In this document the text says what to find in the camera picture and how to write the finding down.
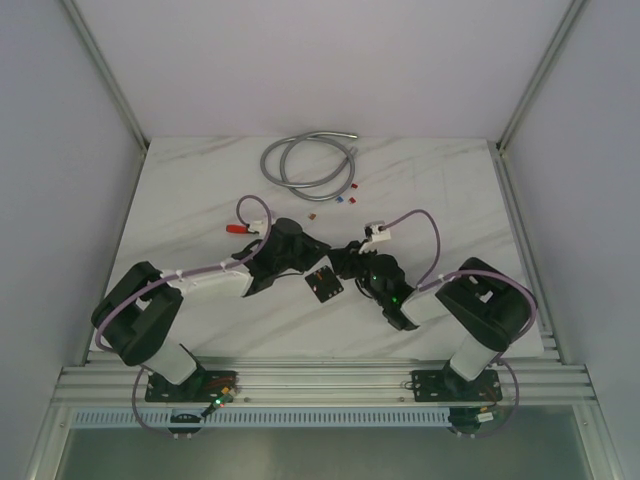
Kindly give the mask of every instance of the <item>wire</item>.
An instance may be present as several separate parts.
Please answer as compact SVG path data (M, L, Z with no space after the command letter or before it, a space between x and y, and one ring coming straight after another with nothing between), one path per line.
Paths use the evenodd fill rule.
M204 390L211 390L213 388L218 387L230 387L233 388L235 386L233 377L221 377L216 378L215 380L211 380L204 386Z
M166 438L178 438L177 434L174 435L167 430L160 430L159 428L154 428L147 425L147 423L142 418L142 415L140 415L140 412L138 411L138 406L136 405L136 395L138 393L138 385L140 385L140 380L142 379L142 375L144 374L145 370L148 370L148 368L142 367L138 372L138 375L136 376L136 380L133 382L133 390L131 392L131 409L133 410L133 416L136 419L138 425L144 428L147 432L155 433L156 435L160 435Z
M355 133L318 131L318 132L303 133L302 135L298 135L295 137L288 137L288 138L283 138L282 140L278 140L277 142L269 145L266 148L266 150L262 153L262 157L260 157L260 170L262 170L262 174L271 183L274 183L281 187L288 188L291 193L302 198L303 200L309 200L311 202L324 202L325 200L331 200L333 198L339 197L340 194L345 190L347 190L353 182L353 177L355 176L355 173L356 173L356 163L355 163L354 155L356 154L357 149L355 147L353 147L352 149L348 149L346 146L342 145L341 143L336 142L335 140L327 137L358 138L358 135L356 135ZM302 183L291 182L289 181L289 178L287 178L287 173L286 173L287 156L289 155L289 152L291 152L291 149L293 147L307 140L313 141L313 142L326 143L328 145L336 147L338 150L341 150L346 155L346 158L333 172L331 172L326 177L323 177L319 180L315 180L312 182L302 182ZM284 149L284 152L282 152L282 155L280 156L280 178L277 178L271 175L267 170L267 157L275 148L279 147L280 145L284 145L285 143L288 143L289 145L287 145L287 148ZM347 167L347 165L349 166L349 176L345 181L345 183L333 193L329 193L326 195L309 195L299 191L299 189L319 187L321 185L325 185L329 183L331 180L336 178L342 172L342 170L344 170L345 167Z
M277 277L275 277L274 280L277 280L277 279L282 278L282 277L292 277L292 276L299 276L299 275L304 275L304 274L305 274L305 272L301 272L301 273L298 273L298 272L296 272L296 273L283 273L282 275L278 275Z
M520 407L520 384L518 383L518 378L516 377L516 372L513 370L511 365L509 365L507 363L507 361L502 359L502 358L498 361L498 365L503 365L509 371L509 373L511 374L511 378L513 378L513 387L515 389L515 396L514 396L514 399L513 399L513 408L509 412L509 416L507 417L507 419L499 427L497 427L496 429L491 430L490 432L487 432L487 433L476 433L476 434L468 435L471 438L488 438L488 437L492 437L493 435L496 435L500 431L504 430L513 421L513 419L516 416L516 412L518 411L518 408ZM464 434L464 433L456 431L456 435L465 436L467 434Z
M435 235L436 235L436 255L435 255L435 257L433 257L433 262L431 263L431 266L428 268L427 272L422 277L420 277L420 279L418 280L418 286L420 286L420 284L422 284L427 279L427 277L429 275L431 275L431 272L433 272L435 270L436 266L438 265L438 261L440 260L440 251L442 249L442 244L441 244L441 240L440 240L440 230L438 229L438 225L436 224L435 219L433 218L433 216L429 212L419 208L419 209L416 209L416 210L411 210L408 213L405 213L400 218L397 218L393 222L386 224L384 226L384 228L388 229L388 228L395 227L396 225L398 225L399 223L403 222L404 220L406 220L410 216L416 215L418 213L421 213L422 215L426 216L429 219L429 221L431 222L431 225L433 226L433 233L435 233Z
M257 197L255 195L245 195L242 198L240 198L240 200L238 200L238 203L236 204L236 216L238 217L238 220L240 220L242 223L246 224L246 222L242 218L242 215L240 214L240 206L246 200L255 200L256 202L258 202L264 208L264 210L265 210L265 212L267 214L267 231L265 233L264 238L262 239L260 244L256 247L256 249L253 252L251 252L249 255L244 257L242 260L238 260L238 261L229 263L228 265L224 266L224 268L229 268L229 269L235 268L235 267L237 267L239 265L243 265L243 264L247 263L248 261L250 261L253 257L255 257L258 254L258 252L260 252L260 250L262 250L262 247L264 247L265 243L267 242L267 239L269 238L269 235L271 234L271 224L272 224L271 211L269 210L269 207L264 202L264 200L262 200L260 197ZM203 273L216 272L216 271L222 270L222 269L223 269L223 265L221 265L221 264L209 265L209 266L206 266L206 267L198 267L198 268L194 268L194 269L191 269L191 270L185 270L184 272L182 272L181 276L182 277L189 277L189 276L201 275ZM178 280L181 276L179 276L178 274L174 273L172 275L167 275L166 277L163 277L163 278L161 278L159 280L156 280L155 282L152 282L149 285L141 288L136 293L134 293L129 298L127 298L124 302L122 302L120 305L118 305L116 308L114 308L111 311L111 313L109 313L109 315L107 315L107 317L102 321L102 323L100 324L100 326L98 327L98 329L96 331L96 336L95 336L95 344L96 344L96 346L99 349L104 350L106 352L113 352L114 350L112 348L106 346L102 342L102 336L104 334L104 331L111 324L113 319L116 318L120 314L120 312L122 312L125 308L127 308L129 305L131 305L133 302L138 300L140 297L142 297L146 293L150 292L154 288L157 288L157 287L159 287L161 285L164 285L165 283L169 283L169 282L172 282L174 280Z
M362 288L362 285L360 285L360 280L358 280L357 278L356 278L356 288L365 297L370 298L371 300L373 300L373 297L371 295L369 295L367 292L364 291L364 288Z

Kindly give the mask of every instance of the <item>metal bar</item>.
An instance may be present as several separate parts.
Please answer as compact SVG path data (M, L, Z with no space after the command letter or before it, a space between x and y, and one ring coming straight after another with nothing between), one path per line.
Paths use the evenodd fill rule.
M91 30L87 26L87 22L85 21L82 12L78 8L75 0L60 0L64 10L67 12L67 16L69 20L75 27L75 31L78 34L78 37L82 44L84 45L89 57L93 61L93 64L98 69L98 74L102 78L107 90L109 91L113 102L115 103L120 116L122 117L122 121L127 125L131 135L135 138L136 142L140 146L143 152L147 152L149 148L149 142L145 138L142 128L136 119L135 114L131 108L131 105L127 101L122 89L118 85L116 78L111 73L111 69L107 64L107 61L104 58L104 55L100 51L98 47L98 43L96 42Z
M557 328L555 328L553 316L549 310L549 301L542 284L539 268L535 261L532 244L527 233L522 210L520 209L518 194L511 179L508 162L505 161L503 155L500 155L497 148L491 143L489 143L489 151L493 158L498 183L507 207L507 213L516 239L516 247L520 255L520 260L524 265L527 281L538 300L538 316L540 322L545 330L553 332L559 359L564 363L572 363L571 352L566 342L562 340L562 333L558 332Z
M171 416L176 413L198 415L201 410L141 408L140 414L151 427L170 427ZM193 427L274 428L274 427L450 427L449 409L416 407L411 410L386 408L256 408L242 410L225 408ZM78 409L73 429L131 428L138 423L130 408Z
M69 435L73 410L49 407L27 467L28 480L56 478Z
M558 61L562 50L564 49L571 32L573 32L577 25L580 15L584 11L585 7L589 3L589 0L572 0L571 4L567 8L560 24L556 28L547 49L540 60L540 63L536 67L531 80L527 84L522 97L518 101L518 105L514 110L507 126L498 141L499 149L501 152L505 151L513 137L515 136L518 128L520 127L522 120L526 116L527 112L531 108L534 100L536 99L542 85L549 77L549 74L553 70L553 67Z
M624 480L622 467L599 405L575 405L573 412L595 480Z
M560 365L559 362L545 361L540 358L511 358L510 363L517 365L517 370L522 369L576 369L584 370L583 365ZM241 368L329 368L342 367L345 369L356 368L402 368L405 370L418 370L421 368L442 368L444 360L423 361L403 358L229 358L229 357L201 357L198 361L207 369L241 369ZM87 357L88 369L79 369L84 372L94 372L97 369L103 370L126 370L127 367L117 355L106 352L90 351ZM78 370L74 367L67 367L64 371Z
M112 354L92 353L103 362L65 368L54 392L54 405L128 406L137 369L110 364ZM523 405L595 404L595 393L584 366L565 366L557 361L512 362L520 384ZM238 372L240 392L232 408L247 407L401 407L423 406L404 388L410 372L440 368L442 362L410 360L238 360L204 362L205 368L229 368ZM505 396L512 401L513 379L498 367ZM137 398L144 404L144 388ZM448 403L438 406L474 405Z

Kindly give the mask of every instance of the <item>small black plate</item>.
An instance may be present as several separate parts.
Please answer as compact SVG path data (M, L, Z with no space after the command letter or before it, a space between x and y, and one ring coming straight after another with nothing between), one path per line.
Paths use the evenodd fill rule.
M229 377L229 380L222 383L219 379ZM162 375L154 373L149 377L145 401L149 403L211 403L216 398L222 396L224 387L231 387L236 384L236 372L232 370L216 370L204 373L202 386L195 392L193 397L185 398L180 387L169 383Z
M411 372L413 397L418 403L487 402L502 400L498 372L484 370L475 380L475 388L464 398L454 397L444 385L442 370L414 370Z
M333 270L328 266L319 268L315 272L304 277L313 293L315 293L320 303L335 297L344 290L342 284Z

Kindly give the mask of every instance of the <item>glass panel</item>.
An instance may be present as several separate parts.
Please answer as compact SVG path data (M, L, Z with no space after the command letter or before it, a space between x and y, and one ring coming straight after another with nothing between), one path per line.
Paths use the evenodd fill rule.
M210 429L171 441L141 429L73 430L57 480L590 479L570 408L521 408L506 431Z

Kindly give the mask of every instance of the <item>metal hose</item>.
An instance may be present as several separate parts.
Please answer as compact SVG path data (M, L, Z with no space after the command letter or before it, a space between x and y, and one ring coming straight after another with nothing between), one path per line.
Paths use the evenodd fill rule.
M355 163L354 155L356 154L357 149L355 147L348 149L346 146L342 145L341 143L333 140L332 138L327 138L327 137L358 138L358 135L356 135L355 133L319 131L319 132L303 133L302 135L298 135L296 137L289 137L289 138L283 138L282 140L278 140L277 142L269 145L267 149L262 153L262 157L260 157L260 169L262 170L263 175L267 177L267 179L270 182L276 185L279 185L281 187L288 188L291 191L291 193L293 193L294 195L304 200L309 200L311 202L324 202L325 200L331 200L333 198L340 196L340 194L344 192L346 189L348 189L351 186L351 183L353 182L353 177L356 173L356 163ZM338 150L341 150L342 152L344 152L345 159L338 166L338 168L336 168L333 172L331 172L329 175L327 175L324 178L315 180L313 182L304 182L304 183L290 182L289 179L287 178L287 173L285 171L287 156L289 155L289 152L293 147L298 145L300 142L304 142L306 140L332 145L336 147ZM285 143L288 143L289 145L287 145L287 148L285 148L284 152L282 152L282 156L280 157L280 178L277 178L271 175L267 170L267 157L275 148L278 148L280 145L283 145ZM319 187L320 185L325 185L329 183L331 180L336 178L340 174L340 172L344 170L344 168L347 165L349 166L349 177L347 178L345 183L340 188L338 188L335 192L329 193L326 195L309 195L299 191L299 189Z

